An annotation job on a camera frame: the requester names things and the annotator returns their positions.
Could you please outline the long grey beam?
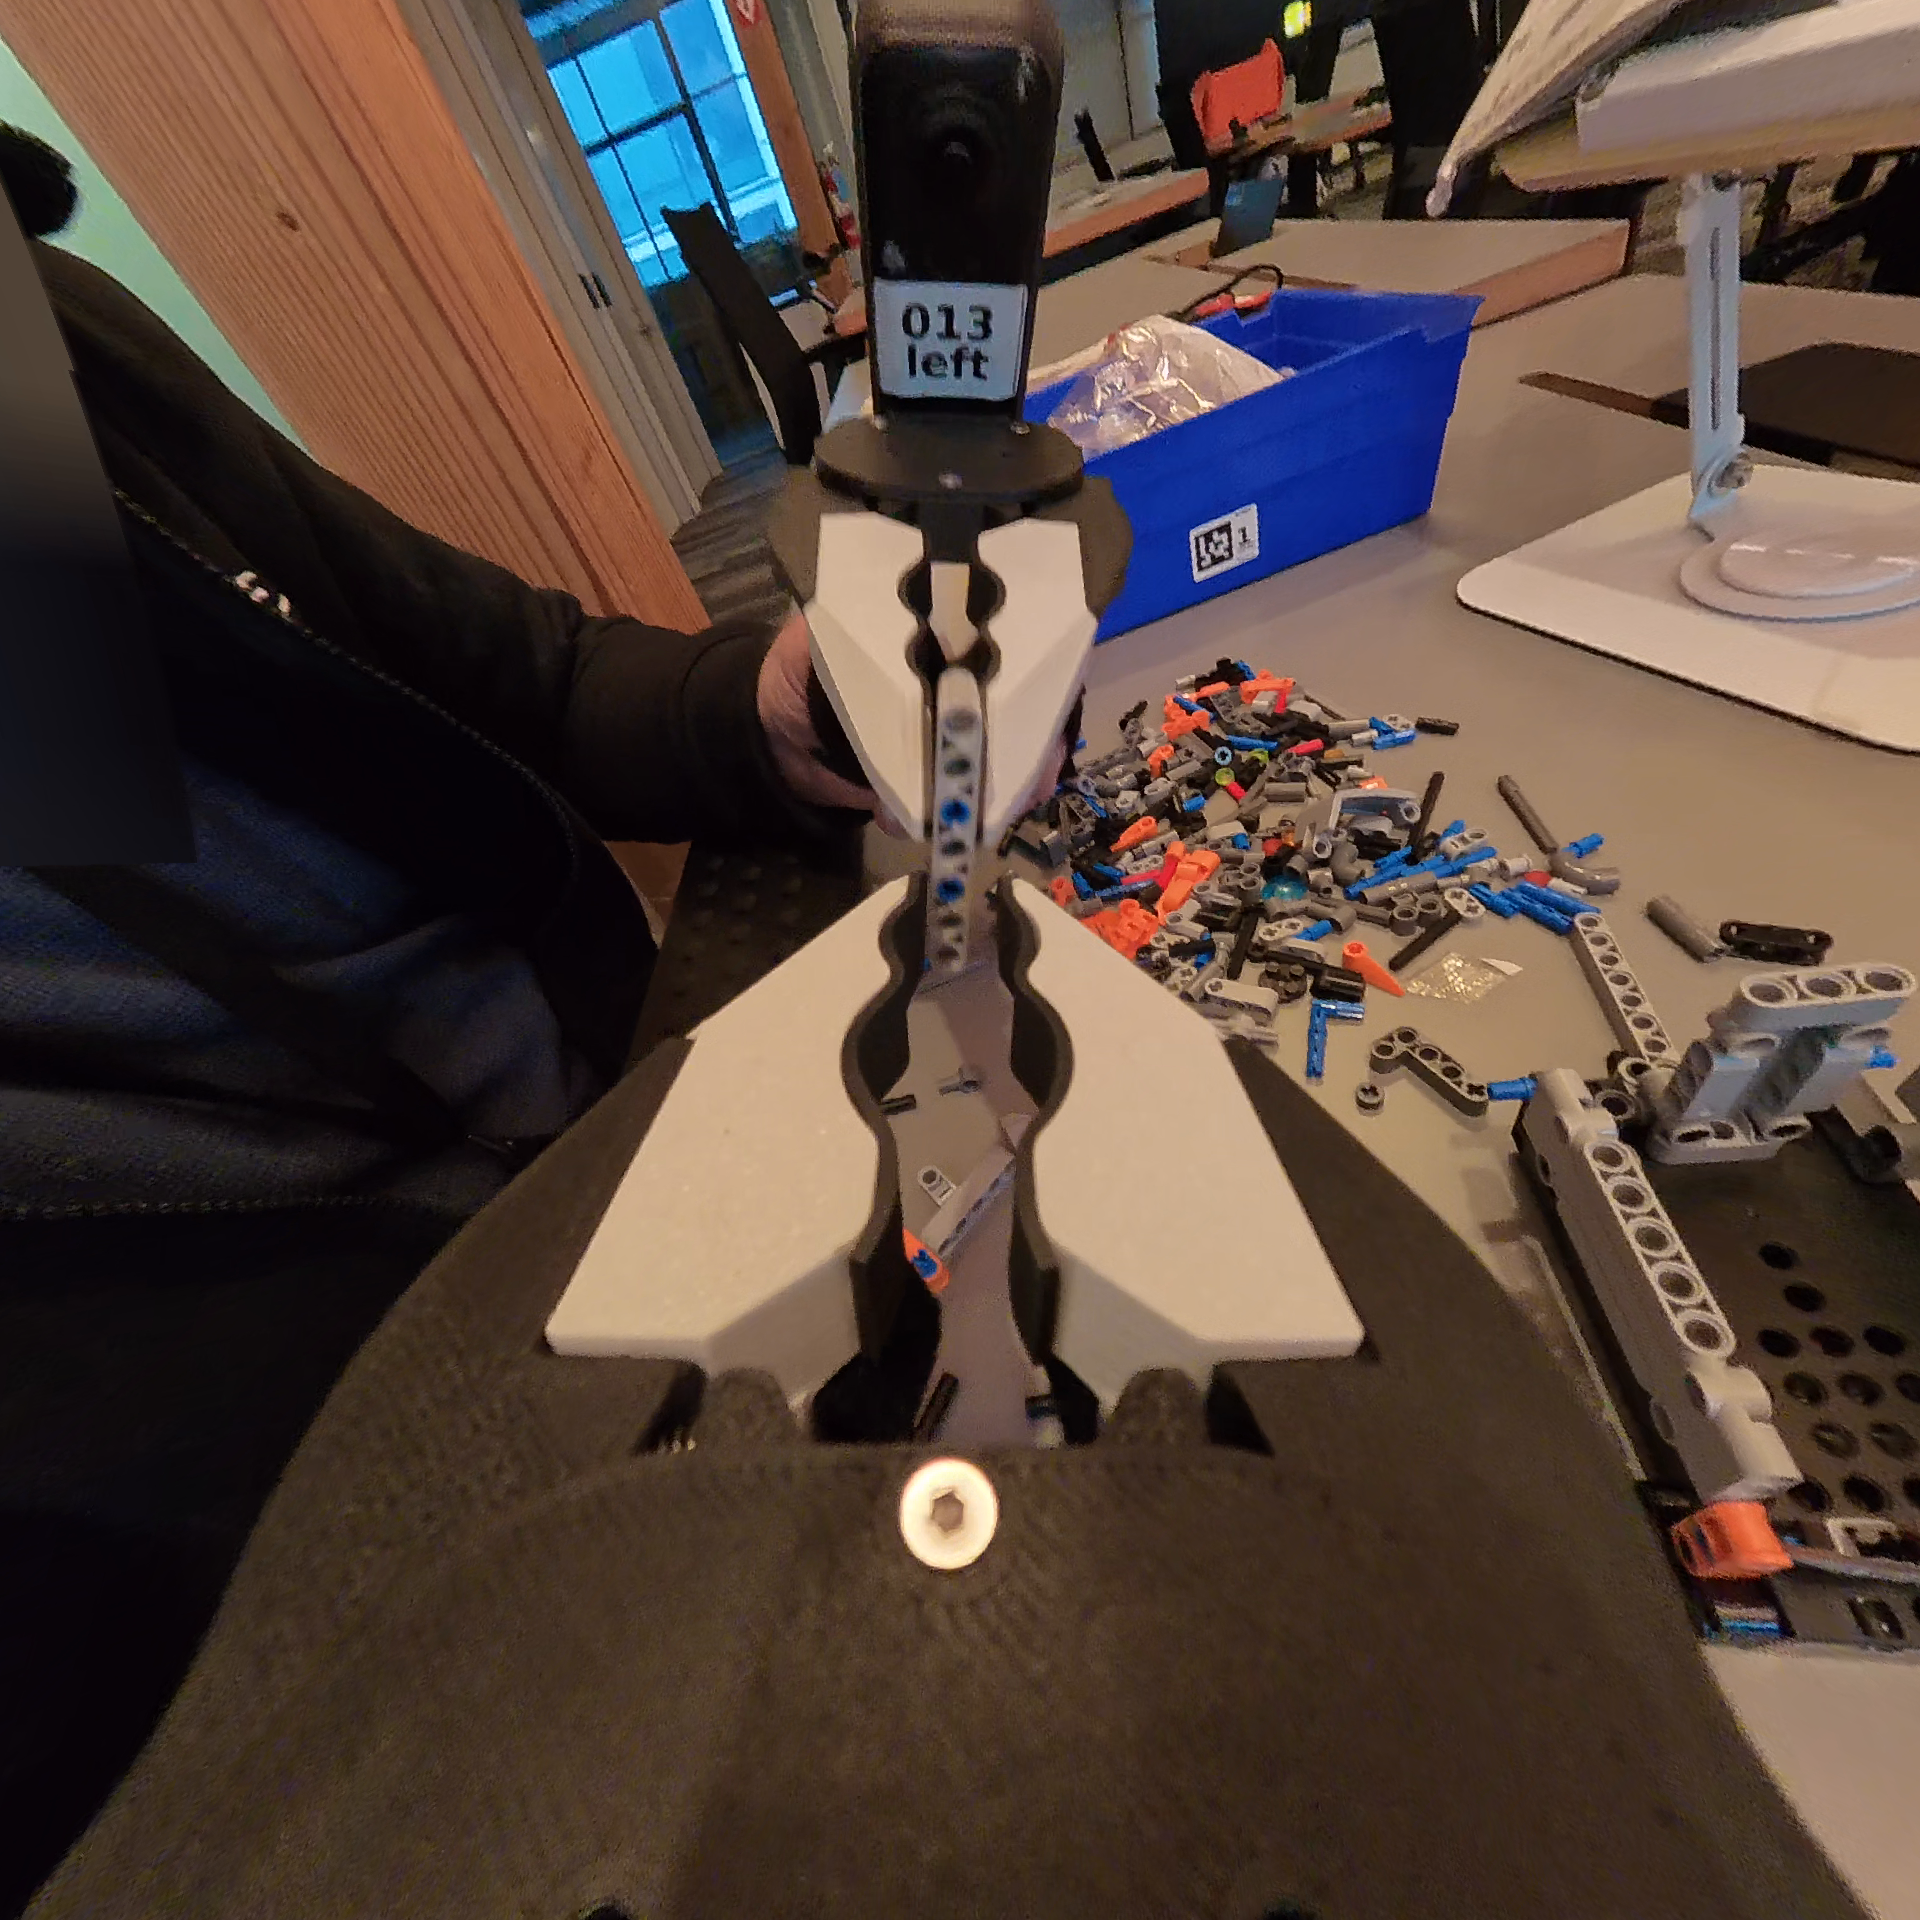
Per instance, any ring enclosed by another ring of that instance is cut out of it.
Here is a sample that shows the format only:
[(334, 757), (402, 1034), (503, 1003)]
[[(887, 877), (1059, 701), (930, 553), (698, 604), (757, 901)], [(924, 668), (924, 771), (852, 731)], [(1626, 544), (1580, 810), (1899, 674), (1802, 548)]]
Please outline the long grey beam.
[(1677, 1060), (1674, 1042), (1626, 962), (1607, 920), (1590, 907), (1576, 912), (1570, 921), (1568, 946), (1623, 1057), (1643, 1067), (1674, 1066)]

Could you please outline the blue plastic bin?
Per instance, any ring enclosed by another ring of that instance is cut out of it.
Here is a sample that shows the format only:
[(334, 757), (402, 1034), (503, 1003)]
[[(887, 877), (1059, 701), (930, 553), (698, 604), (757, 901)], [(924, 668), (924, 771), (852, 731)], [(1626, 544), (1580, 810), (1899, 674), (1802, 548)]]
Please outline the blue plastic bin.
[(1087, 452), (1133, 531), (1109, 640), (1428, 512), (1482, 301), (1279, 289), (1202, 329), (1279, 383)]

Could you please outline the black perforated panel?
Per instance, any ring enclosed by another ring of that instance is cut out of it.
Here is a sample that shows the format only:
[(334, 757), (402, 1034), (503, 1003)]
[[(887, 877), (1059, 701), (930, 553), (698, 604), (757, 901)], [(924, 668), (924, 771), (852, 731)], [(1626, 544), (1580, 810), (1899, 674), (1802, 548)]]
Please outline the black perforated panel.
[(692, 843), (658, 939), (631, 1044), (631, 1066), (687, 1034), (887, 881), (918, 851), (879, 827), (820, 849)]

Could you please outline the clear plastic bag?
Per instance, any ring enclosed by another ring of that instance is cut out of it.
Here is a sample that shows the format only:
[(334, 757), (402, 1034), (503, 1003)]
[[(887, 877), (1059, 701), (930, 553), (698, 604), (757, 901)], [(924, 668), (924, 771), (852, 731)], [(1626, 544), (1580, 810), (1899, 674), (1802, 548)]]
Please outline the clear plastic bag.
[(1152, 317), (1082, 355), (1043, 423), (1104, 458), (1294, 377), (1198, 325)]

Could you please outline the orange desk divider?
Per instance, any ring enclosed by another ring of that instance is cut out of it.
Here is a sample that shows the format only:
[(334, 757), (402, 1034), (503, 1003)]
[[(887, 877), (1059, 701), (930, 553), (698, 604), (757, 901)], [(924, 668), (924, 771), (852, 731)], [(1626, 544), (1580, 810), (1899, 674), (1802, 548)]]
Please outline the orange desk divider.
[(1283, 115), (1284, 82), (1283, 48), (1270, 37), (1246, 60), (1202, 72), (1190, 82), (1189, 105), (1206, 156), (1228, 154)]

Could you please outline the blue lit window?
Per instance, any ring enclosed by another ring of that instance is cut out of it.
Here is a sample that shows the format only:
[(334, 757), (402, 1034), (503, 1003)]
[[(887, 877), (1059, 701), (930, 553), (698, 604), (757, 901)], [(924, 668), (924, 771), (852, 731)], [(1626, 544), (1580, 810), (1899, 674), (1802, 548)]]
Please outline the blue lit window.
[(790, 304), (804, 277), (797, 218), (723, 4), (518, 11), (639, 284), (687, 277), (666, 210), (709, 207), (759, 289)]

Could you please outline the wooden board document stand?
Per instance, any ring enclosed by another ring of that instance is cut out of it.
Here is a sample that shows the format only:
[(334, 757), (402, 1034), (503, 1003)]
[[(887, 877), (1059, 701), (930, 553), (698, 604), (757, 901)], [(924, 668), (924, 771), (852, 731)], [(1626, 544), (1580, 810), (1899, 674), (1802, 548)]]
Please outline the wooden board document stand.
[(1703, 25), (1699, 13), (1683, 4), (1542, 124), (1477, 159), (1527, 191), (1680, 183), (1690, 476), (1477, 568), (1456, 595), (1597, 657), (1914, 755), (1915, 487), (1754, 467), (1740, 188), (1788, 160), (1915, 145), (1917, 7), (1710, 4)]

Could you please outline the black chair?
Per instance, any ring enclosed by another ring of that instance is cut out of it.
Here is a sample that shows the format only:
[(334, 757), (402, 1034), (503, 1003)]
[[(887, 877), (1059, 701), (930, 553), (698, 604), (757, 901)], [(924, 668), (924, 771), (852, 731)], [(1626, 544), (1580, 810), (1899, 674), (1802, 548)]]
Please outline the black chair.
[(727, 336), (763, 386), (783, 459), (806, 467), (832, 405), (820, 395), (832, 394), (835, 380), (852, 367), (858, 346), (832, 328), (820, 343), (802, 346), (759, 289), (711, 207), (662, 208), (662, 221)]

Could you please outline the grey black robot model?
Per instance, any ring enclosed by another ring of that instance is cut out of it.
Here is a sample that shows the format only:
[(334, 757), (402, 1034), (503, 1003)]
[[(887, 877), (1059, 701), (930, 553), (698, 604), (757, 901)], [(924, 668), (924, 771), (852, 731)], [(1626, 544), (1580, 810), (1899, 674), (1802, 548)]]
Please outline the grey black robot model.
[(1704, 1642), (1915, 1656), (1915, 1076), (1885, 962), (1744, 976), (1677, 1060), (1539, 1069), (1515, 1148)]

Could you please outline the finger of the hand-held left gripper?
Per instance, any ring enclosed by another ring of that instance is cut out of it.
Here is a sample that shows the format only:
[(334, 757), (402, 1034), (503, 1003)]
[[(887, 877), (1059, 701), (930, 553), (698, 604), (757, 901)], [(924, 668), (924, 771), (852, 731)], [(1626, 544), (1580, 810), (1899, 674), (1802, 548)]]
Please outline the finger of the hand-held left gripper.
[(920, 531), (875, 512), (820, 520), (804, 619), (828, 701), (878, 799), (928, 839), (928, 687), (915, 660), (920, 617), (902, 596), (924, 563)]
[(983, 689), (981, 841), (994, 843), (1029, 805), (1084, 687), (1096, 617), (1071, 522), (1008, 522), (975, 543), (1002, 587), (988, 619), (996, 668)]

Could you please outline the dark grey axle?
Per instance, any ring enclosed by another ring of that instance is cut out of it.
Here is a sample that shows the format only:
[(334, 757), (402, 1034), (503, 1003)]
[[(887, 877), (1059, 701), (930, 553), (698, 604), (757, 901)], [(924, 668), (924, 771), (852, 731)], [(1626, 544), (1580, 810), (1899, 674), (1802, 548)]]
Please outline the dark grey axle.
[(1494, 781), (1494, 792), (1503, 805), (1515, 815), (1532, 847), (1539, 851), (1539, 871), (1566, 890), (1581, 896), (1618, 893), (1618, 869), (1597, 863), (1602, 852), (1602, 834), (1590, 832), (1572, 841), (1560, 841), (1548, 825), (1544, 816), (1532, 805), (1527, 793), (1511, 775)]

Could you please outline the grey beam with blue pins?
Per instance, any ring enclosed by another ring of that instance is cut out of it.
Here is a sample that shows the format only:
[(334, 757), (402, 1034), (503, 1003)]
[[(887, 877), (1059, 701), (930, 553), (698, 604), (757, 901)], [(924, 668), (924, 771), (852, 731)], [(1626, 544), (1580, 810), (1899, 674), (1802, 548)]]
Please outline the grey beam with blue pins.
[(983, 827), (988, 731), (981, 684), (949, 664), (932, 690), (928, 749), (928, 888), (924, 978), (942, 986), (968, 968), (973, 865)]

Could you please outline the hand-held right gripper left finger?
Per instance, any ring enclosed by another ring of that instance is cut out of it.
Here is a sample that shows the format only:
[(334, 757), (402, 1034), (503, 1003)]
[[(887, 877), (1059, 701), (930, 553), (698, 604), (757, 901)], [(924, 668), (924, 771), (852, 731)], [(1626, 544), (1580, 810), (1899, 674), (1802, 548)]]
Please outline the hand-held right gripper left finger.
[(763, 1371), (824, 1437), (909, 1435), (930, 1297), (879, 1105), (924, 931), (926, 882), (884, 882), (660, 1049), (658, 1114), (547, 1322), (556, 1355)]

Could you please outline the instruction booklet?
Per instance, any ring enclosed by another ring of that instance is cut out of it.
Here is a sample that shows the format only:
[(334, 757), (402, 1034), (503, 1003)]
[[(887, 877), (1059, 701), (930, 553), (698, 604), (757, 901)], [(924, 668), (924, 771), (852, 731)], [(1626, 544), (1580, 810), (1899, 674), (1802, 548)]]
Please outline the instruction booklet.
[(1527, 2), (1519, 24), (1479, 84), (1427, 200), (1427, 218), (1450, 213), (1472, 163), (1500, 141), (1542, 124), (1608, 63), (1632, 52), (1680, 2)]

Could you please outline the pile of plastic building pieces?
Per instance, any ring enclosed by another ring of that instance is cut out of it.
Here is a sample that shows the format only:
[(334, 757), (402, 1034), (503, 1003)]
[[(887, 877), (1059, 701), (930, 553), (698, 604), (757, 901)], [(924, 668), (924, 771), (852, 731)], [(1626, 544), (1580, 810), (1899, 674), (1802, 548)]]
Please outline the pile of plastic building pieces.
[(1511, 810), (1503, 829), (1466, 810), (1442, 764), (1456, 737), (1452, 714), (1341, 711), (1224, 657), (1109, 737), (1077, 737), (999, 858), (1222, 1040), (1298, 1044), (1320, 1083), (1331, 1036), (1398, 999), (1340, 965), (1346, 941), (1384, 965), (1446, 907), (1460, 915), (1446, 939), (1479, 921), (1566, 939), (1602, 901), (1539, 871)]

